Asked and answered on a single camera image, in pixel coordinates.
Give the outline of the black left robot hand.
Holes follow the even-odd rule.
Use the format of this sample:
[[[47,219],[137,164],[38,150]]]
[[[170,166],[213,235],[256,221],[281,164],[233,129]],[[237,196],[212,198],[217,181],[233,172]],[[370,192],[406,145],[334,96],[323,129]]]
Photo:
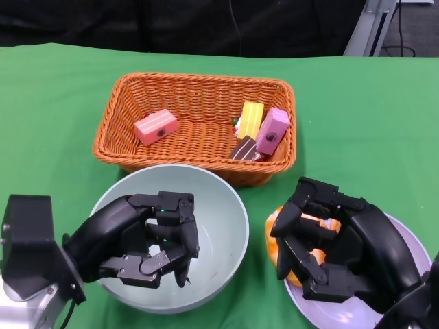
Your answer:
[[[184,287],[200,250],[194,208],[191,193],[124,195],[65,236],[62,247],[87,283],[118,278],[157,289],[161,278],[173,273]]]

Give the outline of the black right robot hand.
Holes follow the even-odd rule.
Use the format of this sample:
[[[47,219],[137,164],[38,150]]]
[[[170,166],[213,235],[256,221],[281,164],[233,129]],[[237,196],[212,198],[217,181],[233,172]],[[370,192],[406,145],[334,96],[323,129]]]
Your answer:
[[[409,247],[383,211],[331,184],[301,177],[270,235],[278,279],[294,273],[306,300],[357,297],[384,314],[421,284]]]

